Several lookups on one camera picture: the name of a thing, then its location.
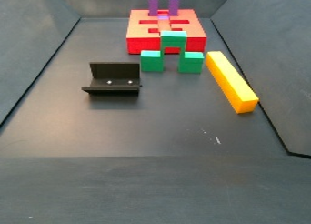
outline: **yellow block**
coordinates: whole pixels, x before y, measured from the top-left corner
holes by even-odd
[[[236,113],[251,112],[259,98],[221,52],[208,52],[206,67]]]

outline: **black holder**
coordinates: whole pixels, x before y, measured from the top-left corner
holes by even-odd
[[[140,64],[132,62],[90,62],[92,82],[81,89],[90,95],[140,93]]]

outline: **block structure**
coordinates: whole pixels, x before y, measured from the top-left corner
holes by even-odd
[[[193,9],[178,9],[178,15],[169,10],[157,10],[157,16],[149,16],[149,10],[130,10],[128,20],[128,53],[140,54],[142,50],[160,50],[160,31],[186,32],[186,52],[204,52],[206,35],[198,23]],[[166,47],[165,53],[177,54],[177,47]]]
[[[202,53],[185,52],[186,33],[184,31],[161,31],[160,50],[141,51],[141,71],[161,72],[164,70],[164,51],[168,47],[180,49],[178,72],[200,73],[202,64]]]
[[[237,114],[251,112],[259,102],[247,82],[221,52],[208,52],[206,67]]]

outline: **red block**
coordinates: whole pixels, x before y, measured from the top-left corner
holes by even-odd
[[[158,10],[158,16],[168,16],[168,10]],[[132,10],[128,20],[128,53],[138,54],[141,50],[160,50],[160,30],[185,31],[185,51],[204,52],[206,35],[198,23],[194,10],[180,9],[177,16],[168,19],[157,19],[148,16],[148,10]],[[165,48],[165,53],[178,53],[174,47]]]

